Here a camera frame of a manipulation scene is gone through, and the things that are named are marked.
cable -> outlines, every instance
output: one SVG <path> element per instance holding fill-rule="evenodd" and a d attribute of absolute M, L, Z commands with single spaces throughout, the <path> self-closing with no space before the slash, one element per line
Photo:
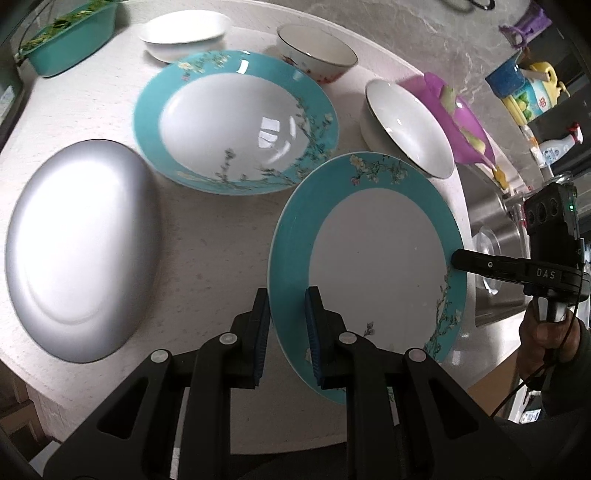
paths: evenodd
<path fill-rule="evenodd" d="M 579 284 L 579 294 L 577 295 L 577 298 L 580 298 L 581 296 L 581 291 L 583 290 L 583 276 L 584 276 L 584 262 L 582 263 L 581 266 L 581 282 Z M 573 311 L 573 315 L 570 318 L 570 323 L 569 323 L 569 328 L 566 330 L 566 335 L 564 336 L 564 338 L 562 339 L 562 342 L 560 342 L 560 346 L 556 349 L 555 353 L 554 353 L 554 358 L 552 359 L 552 361 L 549 364 L 544 364 L 541 367 L 539 367 L 539 369 L 537 369 L 534 373 L 532 373 L 529 377 L 527 377 L 525 380 L 523 380 L 519 385 L 517 385 L 512 391 L 511 393 L 509 393 L 509 395 L 507 395 L 503 401 L 501 403 L 499 403 L 499 406 L 497 408 L 495 408 L 495 410 L 493 411 L 493 413 L 491 413 L 491 418 L 493 419 L 497 413 L 500 412 L 500 410 L 506 405 L 506 403 L 513 397 L 513 395 L 515 395 L 519 390 L 521 390 L 521 387 L 523 387 L 526 383 L 530 382 L 533 378 L 537 377 L 537 375 L 539 375 L 540 373 L 544 372 L 546 370 L 548 370 L 549 368 L 555 366 L 558 363 L 558 355 L 560 354 L 560 351 L 562 350 L 562 347 L 564 346 L 564 344 L 566 343 L 566 339 L 569 337 L 570 332 L 573 328 L 573 323 L 575 320 L 577 320 L 577 310 L 579 309 L 579 303 L 576 303 L 574 306 L 574 311 Z"/>

floral pattern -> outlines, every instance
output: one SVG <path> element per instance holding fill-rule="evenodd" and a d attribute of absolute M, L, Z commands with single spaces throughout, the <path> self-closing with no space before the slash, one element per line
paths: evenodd
<path fill-rule="evenodd" d="M 191 73 L 204 73 L 205 66 L 213 63 L 215 68 L 221 68 L 230 58 L 230 55 L 222 52 L 207 52 L 195 60 L 185 60 L 177 63 L 177 66 L 183 70 L 183 80 L 189 80 Z M 207 184 L 223 184 L 233 190 L 256 190 L 261 185 L 285 185 L 287 187 L 299 184 L 316 167 L 329 160 L 334 150 L 327 146 L 328 139 L 326 134 L 335 121 L 332 113 L 326 113 L 319 124 L 314 115 L 310 115 L 310 107 L 304 99 L 297 98 L 298 112 L 295 115 L 297 128 L 308 139 L 308 146 L 304 154 L 295 160 L 288 171 L 279 171 L 275 168 L 260 166 L 259 170 L 263 175 L 260 180 L 248 181 L 248 176 L 242 174 L 240 181 L 230 180 L 228 170 L 230 162 L 236 158 L 236 153 L 232 149 L 225 150 L 223 163 L 220 165 L 220 171 L 216 172 L 216 178 L 201 176 L 177 171 L 176 174 L 186 180 L 198 181 Z"/>
<path fill-rule="evenodd" d="M 333 150 L 327 148 L 325 135 L 334 121 L 332 113 L 326 113 L 322 123 L 317 125 L 316 119 L 308 115 L 309 107 L 301 98 L 297 99 L 299 113 L 296 115 L 297 127 L 304 133 L 308 139 L 308 147 L 304 154 L 298 158 L 292 165 L 295 167 L 297 181 L 293 180 L 285 172 L 274 168 L 261 167 L 265 182 L 280 183 L 288 186 L 297 185 L 304 180 L 312 171 L 329 160 L 333 155 Z"/>
<path fill-rule="evenodd" d="M 441 351 L 441 343 L 439 340 L 443 337 L 447 332 L 452 330 L 454 327 L 459 325 L 462 319 L 462 312 L 460 310 L 456 310 L 454 314 L 450 314 L 448 312 L 450 302 L 447 299 L 447 294 L 451 289 L 449 285 L 449 274 L 450 274 L 451 267 L 447 267 L 447 271 L 445 276 L 443 277 L 444 284 L 439 287 L 441 291 L 441 297 L 437 301 L 437 317 L 436 317 L 436 325 L 431 338 L 425 343 L 424 349 L 425 351 L 432 357 L 435 358 L 436 355 Z"/>
<path fill-rule="evenodd" d="M 302 63 L 302 65 L 298 65 L 294 59 L 292 59 L 291 57 L 287 57 L 285 55 L 281 56 L 281 58 L 285 63 L 288 63 L 292 67 L 296 67 L 297 69 L 304 72 L 307 76 L 311 77 L 316 83 L 318 83 L 318 85 L 327 85 L 328 83 L 333 83 L 340 79 L 346 73 L 345 70 L 344 72 L 334 74 L 332 77 L 321 76 L 313 73 L 312 70 L 310 70 L 305 63 Z"/>
<path fill-rule="evenodd" d="M 374 183 L 379 183 L 379 174 L 382 172 L 391 174 L 391 184 L 400 184 L 408 175 L 405 164 L 401 160 L 391 161 L 391 157 L 388 155 L 383 155 L 382 160 L 371 163 L 365 163 L 357 155 L 351 155 L 349 161 L 356 170 L 356 174 L 351 177 L 351 183 L 354 186 L 359 185 L 363 177 Z"/>
<path fill-rule="evenodd" d="M 365 331 L 363 333 L 363 337 L 367 337 L 370 335 L 373 335 L 375 333 L 374 330 L 374 323 L 373 322 L 368 322 L 367 327 L 365 328 Z"/>
<path fill-rule="evenodd" d="M 187 81 L 191 73 L 205 73 L 205 65 L 213 64 L 215 69 L 223 67 L 230 55 L 219 51 L 208 51 L 194 60 L 185 60 L 177 63 L 177 67 L 184 73 L 182 79 Z"/>

white plate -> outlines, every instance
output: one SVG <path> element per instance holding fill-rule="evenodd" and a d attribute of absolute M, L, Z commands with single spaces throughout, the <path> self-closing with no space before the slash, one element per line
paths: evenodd
<path fill-rule="evenodd" d="M 336 157 L 291 195 L 271 245 L 271 314 L 285 356 L 321 395 L 310 363 L 304 293 L 318 286 L 324 307 L 377 347 L 420 347 L 442 361 L 466 303 L 465 272 L 451 268 L 463 248 L 447 204 L 409 164 L 380 153 Z"/>
<path fill-rule="evenodd" d="M 338 140 L 336 113 L 311 78 L 247 51 L 207 52 L 162 70 L 140 95 L 134 121 L 160 173 L 221 194 L 296 185 Z"/>

white bowl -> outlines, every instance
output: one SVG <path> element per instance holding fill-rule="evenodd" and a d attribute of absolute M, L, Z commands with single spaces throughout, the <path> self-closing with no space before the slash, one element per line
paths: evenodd
<path fill-rule="evenodd" d="M 365 143 L 372 152 L 385 153 L 391 157 L 409 161 L 406 153 L 404 153 L 402 149 L 400 149 L 400 147 L 394 143 L 394 141 L 386 133 L 386 130 L 384 130 L 382 127 L 382 124 L 380 124 L 378 119 L 374 117 L 374 114 L 370 110 L 367 101 L 363 102 L 363 107 L 361 108 L 359 127 L 361 129 L 361 135 L 363 136 Z"/>
<path fill-rule="evenodd" d="M 357 65 L 345 42 L 315 27 L 287 24 L 277 28 L 277 48 L 284 61 L 321 85 L 341 78 Z"/>
<path fill-rule="evenodd" d="M 385 80 L 369 82 L 365 96 L 383 130 L 410 160 L 433 177 L 447 179 L 452 175 L 455 164 L 449 140 L 418 98 Z"/>
<path fill-rule="evenodd" d="M 172 63 L 201 51 L 224 50 L 223 36 L 231 24 L 218 12 L 181 10 L 145 23 L 139 37 L 153 57 Z"/>

spray bottle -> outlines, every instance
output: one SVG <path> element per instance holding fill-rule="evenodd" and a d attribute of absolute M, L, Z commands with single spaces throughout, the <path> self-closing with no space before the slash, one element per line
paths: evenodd
<path fill-rule="evenodd" d="M 583 133 L 578 123 L 569 128 L 568 137 L 562 140 L 548 140 L 540 144 L 540 150 L 547 165 L 552 165 L 556 160 L 566 155 L 576 144 L 583 143 Z"/>

